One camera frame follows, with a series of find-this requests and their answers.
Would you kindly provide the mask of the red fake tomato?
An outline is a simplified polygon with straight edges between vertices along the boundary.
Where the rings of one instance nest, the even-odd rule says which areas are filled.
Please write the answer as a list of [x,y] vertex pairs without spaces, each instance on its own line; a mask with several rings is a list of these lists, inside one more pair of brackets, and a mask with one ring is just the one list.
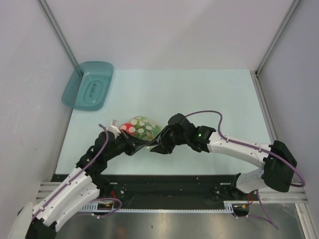
[[120,130],[124,130],[129,135],[135,136],[136,135],[136,128],[131,123],[124,123],[120,126]]

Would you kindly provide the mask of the clear polka dot zip bag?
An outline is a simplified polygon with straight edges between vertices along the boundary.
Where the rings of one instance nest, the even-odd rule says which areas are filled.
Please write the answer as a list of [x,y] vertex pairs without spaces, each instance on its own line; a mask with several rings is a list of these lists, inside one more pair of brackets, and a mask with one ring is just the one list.
[[150,118],[136,116],[120,125],[119,130],[150,144],[160,134],[162,127]]

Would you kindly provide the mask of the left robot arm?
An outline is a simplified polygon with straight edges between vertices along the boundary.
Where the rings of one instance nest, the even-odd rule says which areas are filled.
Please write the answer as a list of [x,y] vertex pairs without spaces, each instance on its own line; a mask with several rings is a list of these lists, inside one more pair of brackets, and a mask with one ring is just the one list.
[[100,133],[64,181],[34,206],[25,237],[55,238],[62,226],[83,206],[109,196],[110,180],[101,174],[107,168],[108,161],[122,153],[132,156],[147,144],[148,141],[123,130],[119,134],[107,130]]

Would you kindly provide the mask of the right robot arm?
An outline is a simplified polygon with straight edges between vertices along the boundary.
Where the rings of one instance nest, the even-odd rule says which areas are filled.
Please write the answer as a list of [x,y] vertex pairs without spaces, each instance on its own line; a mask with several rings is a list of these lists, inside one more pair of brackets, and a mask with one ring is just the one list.
[[196,152],[224,154],[256,166],[256,170],[235,176],[230,195],[236,200],[266,187],[288,192],[297,166],[281,141],[275,140],[270,145],[241,141],[227,137],[219,128],[195,126],[182,114],[172,116],[150,145],[151,151],[159,154],[171,154],[177,145],[187,145]]

